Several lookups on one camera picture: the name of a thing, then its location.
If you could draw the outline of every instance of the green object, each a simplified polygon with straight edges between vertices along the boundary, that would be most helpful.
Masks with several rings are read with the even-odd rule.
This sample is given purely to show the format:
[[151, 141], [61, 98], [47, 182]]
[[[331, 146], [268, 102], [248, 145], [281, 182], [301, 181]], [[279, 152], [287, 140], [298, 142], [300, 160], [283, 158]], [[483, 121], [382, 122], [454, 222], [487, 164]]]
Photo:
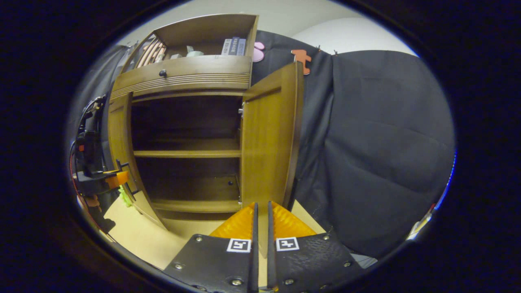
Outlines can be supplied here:
[[130, 207], [132, 205], [132, 201], [130, 201], [128, 194], [123, 189], [123, 185], [119, 186], [119, 197], [123, 199], [127, 207]]

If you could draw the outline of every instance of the red wire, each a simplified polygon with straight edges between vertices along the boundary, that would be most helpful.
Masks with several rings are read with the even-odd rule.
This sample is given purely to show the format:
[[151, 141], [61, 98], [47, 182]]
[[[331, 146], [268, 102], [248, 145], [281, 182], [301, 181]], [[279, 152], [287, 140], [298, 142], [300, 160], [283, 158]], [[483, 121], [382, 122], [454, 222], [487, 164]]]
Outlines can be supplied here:
[[70, 178], [72, 179], [72, 184], [74, 185], [74, 190], [76, 191], [76, 196], [78, 197], [79, 201], [81, 202], [81, 205], [87, 210], [87, 214], [89, 215], [89, 217], [91, 218], [92, 222], [94, 222], [94, 224], [96, 225], [96, 227], [103, 232], [103, 230], [101, 230], [101, 228], [98, 226], [98, 224], [96, 223], [96, 221], [94, 220], [94, 218], [92, 217], [92, 215], [89, 213], [89, 208], [86, 207], [84, 204], [83, 204], [83, 201], [81, 200], [81, 196], [80, 196], [80, 192], [78, 191], [78, 187], [76, 186], [76, 181], [74, 180], [74, 176], [73, 176], [73, 173], [72, 173], [72, 153], [70, 154], [70, 157], [69, 157], [69, 169], [70, 169]]

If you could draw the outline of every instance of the black fabric backdrop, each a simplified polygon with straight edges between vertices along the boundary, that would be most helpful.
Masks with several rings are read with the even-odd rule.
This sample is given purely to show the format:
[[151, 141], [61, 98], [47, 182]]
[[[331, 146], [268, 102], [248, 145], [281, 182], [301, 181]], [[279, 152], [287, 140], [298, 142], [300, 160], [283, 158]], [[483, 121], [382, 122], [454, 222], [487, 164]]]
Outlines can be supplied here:
[[[294, 198], [344, 245], [382, 257], [405, 239], [449, 179], [454, 128], [436, 79], [418, 57], [401, 52], [330, 55], [264, 31], [256, 40], [266, 48], [264, 60], [253, 64], [252, 84], [293, 62], [291, 50], [312, 57]], [[74, 113], [109, 92], [132, 49], [118, 46], [100, 58], [79, 87], [84, 100]], [[112, 168], [106, 124], [102, 143]]]

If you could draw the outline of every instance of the drawer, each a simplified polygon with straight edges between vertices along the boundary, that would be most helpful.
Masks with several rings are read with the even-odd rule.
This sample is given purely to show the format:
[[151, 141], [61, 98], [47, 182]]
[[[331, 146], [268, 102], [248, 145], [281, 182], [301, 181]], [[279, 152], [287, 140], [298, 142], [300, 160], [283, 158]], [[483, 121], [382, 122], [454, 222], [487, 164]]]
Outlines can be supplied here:
[[[165, 70], [166, 76], [159, 72]], [[249, 56], [207, 55], [153, 63], [121, 74], [114, 82], [111, 99], [164, 91], [237, 89], [250, 86]]]

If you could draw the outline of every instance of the white wall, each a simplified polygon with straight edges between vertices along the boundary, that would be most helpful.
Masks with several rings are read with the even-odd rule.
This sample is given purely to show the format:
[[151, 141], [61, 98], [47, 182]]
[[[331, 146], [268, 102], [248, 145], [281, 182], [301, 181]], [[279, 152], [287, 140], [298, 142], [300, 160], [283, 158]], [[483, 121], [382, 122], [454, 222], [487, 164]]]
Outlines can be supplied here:
[[293, 36], [331, 19], [362, 17], [357, 12], [328, 0], [193, 0], [171, 8], [142, 24], [118, 41], [133, 44], [154, 29], [188, 18], [226, 13], [259, 15], [258, 30]]
[[317, 47], [326, 53], [389, 50], [416, 54], [385, 28], [367, 18], [341, 18], [329, 20], [307, 28], [293, 39]]

